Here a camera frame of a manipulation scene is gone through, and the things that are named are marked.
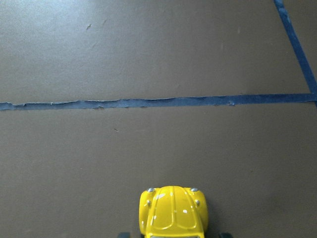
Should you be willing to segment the yellow beetle toy car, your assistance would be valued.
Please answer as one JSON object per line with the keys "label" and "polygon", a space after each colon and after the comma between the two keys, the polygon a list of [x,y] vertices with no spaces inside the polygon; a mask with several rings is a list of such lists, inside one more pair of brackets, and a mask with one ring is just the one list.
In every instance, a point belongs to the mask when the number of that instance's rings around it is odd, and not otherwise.
{"label": "yellow beetle toy car", "polygon": [[195,187],[150,187],[139,200],[142,238],[204,238],[209,213],[205,195]]}

